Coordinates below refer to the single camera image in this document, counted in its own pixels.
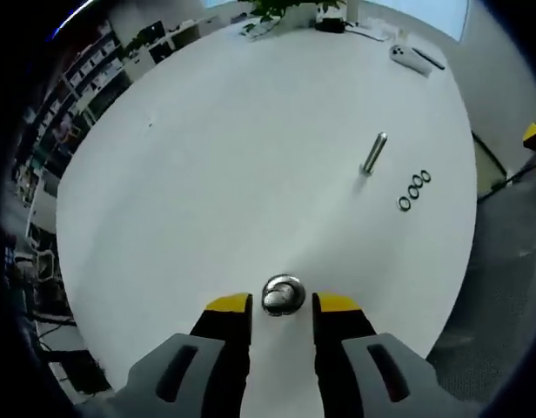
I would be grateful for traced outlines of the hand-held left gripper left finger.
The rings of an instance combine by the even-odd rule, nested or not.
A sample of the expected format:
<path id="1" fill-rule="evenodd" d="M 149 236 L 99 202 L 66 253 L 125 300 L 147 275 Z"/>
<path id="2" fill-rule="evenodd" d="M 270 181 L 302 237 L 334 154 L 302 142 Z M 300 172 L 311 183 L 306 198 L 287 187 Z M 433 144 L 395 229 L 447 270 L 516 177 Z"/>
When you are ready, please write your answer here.
<path id="1" fill-rule="evenodd" d="M 85 417 L 238 417 L 250 372 L 252 302 L 235 293 L 206 305 L 189 334 L 174 334 L 135 363 L 125 386 L 83 404 Z"/>

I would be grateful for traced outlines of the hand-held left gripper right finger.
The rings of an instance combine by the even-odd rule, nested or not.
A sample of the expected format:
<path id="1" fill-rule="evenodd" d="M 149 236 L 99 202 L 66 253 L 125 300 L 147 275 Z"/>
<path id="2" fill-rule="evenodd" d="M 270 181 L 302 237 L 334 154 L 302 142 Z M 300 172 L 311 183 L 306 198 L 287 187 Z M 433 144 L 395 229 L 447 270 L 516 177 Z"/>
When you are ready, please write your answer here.
<path id="1" fill-rule="evenodd" d="M 327 417 L 466 417 L 424 358 L 379 334 L 353 299 L 314 293 L 314 369 Z"/>

